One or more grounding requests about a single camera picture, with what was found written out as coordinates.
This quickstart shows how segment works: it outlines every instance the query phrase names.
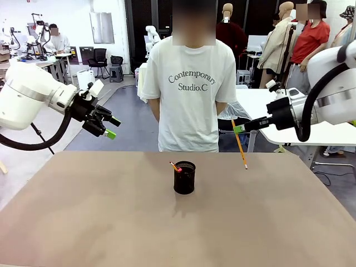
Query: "hat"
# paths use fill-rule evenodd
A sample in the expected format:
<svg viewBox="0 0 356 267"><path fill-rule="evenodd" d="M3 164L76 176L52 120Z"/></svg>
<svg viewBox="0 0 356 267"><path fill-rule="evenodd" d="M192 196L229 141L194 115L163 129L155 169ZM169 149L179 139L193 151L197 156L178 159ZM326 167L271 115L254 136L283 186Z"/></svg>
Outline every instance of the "hat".
<svg viewBox="0 0 356 267"><path fill-rule="evenodd" d="M353 6L348 6L345 12L340 14L341 18L345 18L349 21L352 21L354 19L354 16L355 16L355 7Z"/></svg>

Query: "wall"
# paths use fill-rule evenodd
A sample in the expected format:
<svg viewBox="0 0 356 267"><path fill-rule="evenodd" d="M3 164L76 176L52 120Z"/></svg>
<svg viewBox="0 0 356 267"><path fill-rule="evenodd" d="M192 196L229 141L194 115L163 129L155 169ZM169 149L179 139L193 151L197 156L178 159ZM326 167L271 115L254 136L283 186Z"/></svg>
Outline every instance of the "wall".
<svg viewBox="0 0 356 267"><path fill-rule="evenodd" d="M49 24L58 25L60 32L65 34L71 46L77 47L79 62L81 57L79 46L93 46L106 48L107 58L122 56L124 58L123 71L129 73L129 52L126 27L126 12L124 0L0 0L0 22L7 19L9 25L16 31L27 33L26 25L32 22L31 13L43 14L43 20ZM115 44L94 44L90 11L111 12ZM88 68L88 66L73 66L73 72Z"/></svg>
<svg viewBox="0 0 356 267"><path fill-rule="evenodd" d="M347 24L346 19L341 18L348 6L355 6L356 0L326 0L328 3L327 19L325 20L330 25L329 45L334 41L336 34L339 33L342 27Z"/></svg>

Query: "office chair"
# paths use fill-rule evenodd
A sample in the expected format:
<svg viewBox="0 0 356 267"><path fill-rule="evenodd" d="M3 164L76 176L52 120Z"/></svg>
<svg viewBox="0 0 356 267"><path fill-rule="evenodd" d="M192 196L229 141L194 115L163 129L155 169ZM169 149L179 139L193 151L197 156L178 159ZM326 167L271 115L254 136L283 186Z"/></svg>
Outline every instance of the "office chair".
<svg viewBox="0 0 356 267"><path fill-rule="evenodd" d="M98 74L95 78L99 78L99 68L101 70L101 78L103 80L108 79L110 77L110 73L107 70L107 58L106 58L106 49L105 48L95 48L94 49L94 58L90 58L88 60L90 69L98 68ZM104 78L102 68L105 68L108 77Z"/></svg>

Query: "beige jacket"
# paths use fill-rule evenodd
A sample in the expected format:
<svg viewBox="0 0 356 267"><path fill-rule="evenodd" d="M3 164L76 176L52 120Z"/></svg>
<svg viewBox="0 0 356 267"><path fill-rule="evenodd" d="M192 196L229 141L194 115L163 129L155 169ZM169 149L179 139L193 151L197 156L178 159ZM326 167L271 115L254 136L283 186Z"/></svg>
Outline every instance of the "beige jacket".
<svg viewBox="0 0 356 267"><path fill-rule="evenodd" d="M269 34L266 42L265 49L262 53L258 68L270 68L275 73L281 73L282 62L284 58L284 52L288 43L289 29L288 25L292 18L288 17L279 22L275 29ZM287 58L286 66L288 65L291 52L293 50L293 43L295 38L295 31L291 39L291 45L289 48L289 56Z"/></svg>
<svg viewBox="0 0 356 267"><path fill-rule="evenodd" d="M345 34L347 33L348 30L350 30L352 28L352 23L350 25L348 25L346 28L342 29L338 35L336 35L334 42L332 43L331 47L337 47L337 46L341 46L342 41L344 39Z"/></svg>

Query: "person wearing white shirt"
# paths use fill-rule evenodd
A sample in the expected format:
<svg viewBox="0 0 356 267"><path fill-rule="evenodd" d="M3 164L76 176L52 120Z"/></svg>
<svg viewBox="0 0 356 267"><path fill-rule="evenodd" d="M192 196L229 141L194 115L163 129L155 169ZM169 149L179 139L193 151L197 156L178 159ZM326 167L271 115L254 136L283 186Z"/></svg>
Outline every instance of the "person wearing white shirt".
<svg viewBox="0 0 356 267"><path fill-rule="evenodd" d="M159 151L219 152L217 116L236 101L236 67L231 48L211 38L215 5L177 1L172 36L150 53L142 97L159 122Z"/></svg>
<svg viewBox="0 0 356 267"><path fill-rule="evenodd" d="M65 36L62 33L59 33L56 24L50 25L50 31L51 31L51 39L44 46L47 53L57 53L57 54L70 53L71 46L69 44L69 40L67 36Z"/></svg>

